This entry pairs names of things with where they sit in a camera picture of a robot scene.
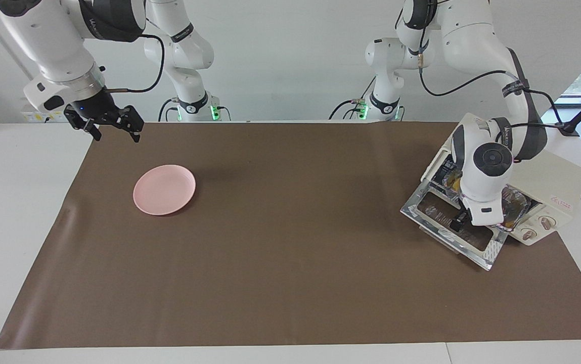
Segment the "pink round plate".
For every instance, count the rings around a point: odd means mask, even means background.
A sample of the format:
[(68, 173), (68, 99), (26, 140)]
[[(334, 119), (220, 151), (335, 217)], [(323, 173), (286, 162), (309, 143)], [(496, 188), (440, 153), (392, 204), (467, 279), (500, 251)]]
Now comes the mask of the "pink round plate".
[(136, 182), (132, 198), (141, 212), (167, 216), (184, 208), (193, 198), (196, 179), (193, 173), (177, 164), (152, 168)]

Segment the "brown paper table mat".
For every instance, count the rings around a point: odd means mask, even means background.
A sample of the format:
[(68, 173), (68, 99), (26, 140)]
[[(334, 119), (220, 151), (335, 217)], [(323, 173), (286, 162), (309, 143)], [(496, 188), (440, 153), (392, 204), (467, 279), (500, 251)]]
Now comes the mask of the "brown paper table mat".
[[(0, 334), (0, 349), (581, 339), (581, 272), (557, 234), (491, 271), (400, 208), (451, 123), (102, 127)], [(132, 193), (177, 164), (167, 216)]]

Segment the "aluminium foil baking tray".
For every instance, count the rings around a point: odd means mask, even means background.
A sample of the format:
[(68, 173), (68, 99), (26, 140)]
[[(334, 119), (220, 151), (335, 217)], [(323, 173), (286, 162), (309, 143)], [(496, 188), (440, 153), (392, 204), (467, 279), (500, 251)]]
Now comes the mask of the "aluminium foil baking tray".
[[(442, 185), (445, 189), (445, 194), (450, 200), (458, 201), (459, 205), (462, 206), (461, 194), (449, 194), (448, 189), (444, 185), (444, 179), (450, 172), (443, 176)], [(502, 231), (513, 231), (515, 226), (518, 224), (520, 219), (526, 214), (528, 209), (530, 209), (531, 201), (527, 198), (521, 191), (506, 185), (502, 190), (502, 212), (503, 212), (503, 222), (495, 225)]]

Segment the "white power strip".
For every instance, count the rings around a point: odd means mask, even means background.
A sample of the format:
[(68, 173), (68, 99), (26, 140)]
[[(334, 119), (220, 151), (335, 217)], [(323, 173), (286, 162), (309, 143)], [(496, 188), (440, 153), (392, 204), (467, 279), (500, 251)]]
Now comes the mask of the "white power strip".
[(36, 110), (21, 110), (21, 115), (29, 123), (66, 123), (67, 119), (62, 112), (41, 113)]

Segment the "silver glass oven door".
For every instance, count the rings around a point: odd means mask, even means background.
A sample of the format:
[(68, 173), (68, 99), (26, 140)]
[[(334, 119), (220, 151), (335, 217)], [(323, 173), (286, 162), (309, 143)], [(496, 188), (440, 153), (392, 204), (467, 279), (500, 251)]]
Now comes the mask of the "silver glass oven door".
[(451, 221), (460, 209), (458, 201), (446, 196), (443, 185), (425, 179), (400, 211), (437, 242), (489, 271), (508, 234), (494, 226), (473, 226), (471, 223), (459, 233), (452, 231)]

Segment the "cream white toaster oven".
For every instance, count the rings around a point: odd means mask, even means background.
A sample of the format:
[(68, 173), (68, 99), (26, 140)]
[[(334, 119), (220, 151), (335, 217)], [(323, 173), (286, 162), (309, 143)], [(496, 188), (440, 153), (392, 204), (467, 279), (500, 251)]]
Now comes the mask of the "cream white toaster oven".
[[(507, 237), (520, 242), (520, 230), (528, 228), (538, 234), (535, 244), (574, 217), (581, 196), (581, 167), (547, 150), (517, 162), (513, 149), (508, 120), (485, 120), (468, 113), (437, 152), (421, 182), (427, 179), (442, 185), (446, 173), (460, 170), (462, 209), (470, 210), (473, 226), (502, 223), (502, 190), (506, 185), (518, 189), (531, 205), (514, 230), (506, 231)], [(542, 228), (541, 216), (556, 219), (556, 228)]]

